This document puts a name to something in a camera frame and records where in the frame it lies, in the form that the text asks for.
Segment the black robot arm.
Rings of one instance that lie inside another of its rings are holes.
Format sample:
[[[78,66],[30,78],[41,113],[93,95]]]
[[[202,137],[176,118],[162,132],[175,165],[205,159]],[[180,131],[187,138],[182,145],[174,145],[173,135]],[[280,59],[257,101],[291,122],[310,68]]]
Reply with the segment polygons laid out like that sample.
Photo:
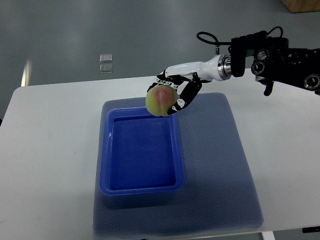
[[[274,82],[320,94],[318,48],[290,48],[287,38],[260,31],[232,38],[228,50],[230,70],[236,78],[244,75],[246,58],[253,57],[251,72],[265,85],[265,96],[272,93]]]

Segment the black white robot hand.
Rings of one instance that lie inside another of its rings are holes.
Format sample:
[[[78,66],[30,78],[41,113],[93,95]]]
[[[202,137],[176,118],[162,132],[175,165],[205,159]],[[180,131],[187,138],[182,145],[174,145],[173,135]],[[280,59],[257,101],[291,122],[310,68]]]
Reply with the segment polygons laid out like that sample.
[[[167,111],[168,116],[185,109],[197,96],[204,83],[213,80],[225,81],[230,79],[231,60],[227,55],[216,55],[207,62],[196,61],[182,63],[166,68],[155,77],[149,90],[156,86],[170,86],[176,90],[178,100]]]

